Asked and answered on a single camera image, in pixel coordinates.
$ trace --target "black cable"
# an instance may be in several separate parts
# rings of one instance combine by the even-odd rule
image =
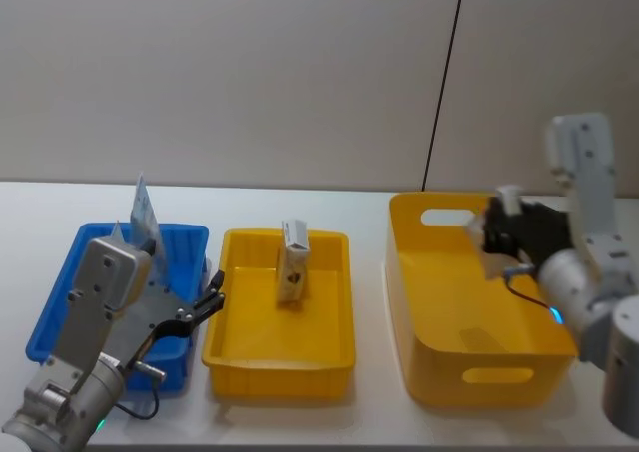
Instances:
[[[541,307],[544,307],[546,309],[549,308],[548,304],[545,304],[541,302],[540,300],[533,299],[532,297],[529,297],[527,295],[522,294],[521,292],[516,291],[510,286],[509,282],[506,283],[506,289],[508,289],[508,291],[510,291],[511,294],[516,295],[517,297],[521,297],[522,299],[527,300],[528,302],[532,302],[533,304],[540,305]]]
[[[116,403],[116,407],[119,408],[121,411],[123,411],[125,414],[129,414],[134,419],[151,420],[156,416],[156,414],[158,413],[158,410],[160,410],[160,397],[158,396],[158,385],[156,381],[154,381],[151,386],[151,393],[153,394],[153,400],[155,401],[155,404],[153,406],[153,412],[151,412],[148,415],[140,415],[137,412],[134,412],[133,410],[129,409],[128,407],[125,407],[122,404]]]

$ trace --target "robotic arm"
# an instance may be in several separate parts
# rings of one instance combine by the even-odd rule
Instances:
[[[188,337],[222,309],[221,271],[202,299],[186,304],[148,281],[154,251],[152,240],[140,249],[112,237],[89,242],[54,350],[2,427],[3,450],[11,444],[16,451],[82,450],[134,370],[164,380],[163,371],[142,361],[151,346],[163,337]]]
[[[608,420],[639,437],[639,295],[617,230],[608,122],[600,114],[558,117],[546,140],[569,212],[524,202],[518,187],[500,188],[483,217],[483,252],[516,260],[502,273],[508,286],[514,275],[532,275],[561,313],[580,360],[606,372]]]

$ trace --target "box handle hole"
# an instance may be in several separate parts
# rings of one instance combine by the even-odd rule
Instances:
[[[534,371],[528,367],[474,367],[461,378],[468,384],[524,384]]]
[[[466,226],[474,216],[471,210],[430,209],[423,212],[421,222],[425,226]]]

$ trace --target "small box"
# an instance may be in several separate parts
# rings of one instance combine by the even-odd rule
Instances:
[[[300,220],[282,221],[282,240],[276,292],[278,302],[291,302],[300,300],[305,286],[310,252],[307,224]]]

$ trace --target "yellow plastic bin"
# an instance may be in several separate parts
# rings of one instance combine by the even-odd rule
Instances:
[[[277,305],[279,229],[227,231],[220,269],[224,309],[202,352],[221,396],[338,399],[355,364],[348,238],[309,231],[300,303]]]
[[[433,406],[525,407],[546,400],[576,349],[550,311],[487,281],[462,226],[426,210],[480,213],[487,195],[408,193],[390,201],[386,278],[406,387]],[[534,282],[513,282],[539,298]]]

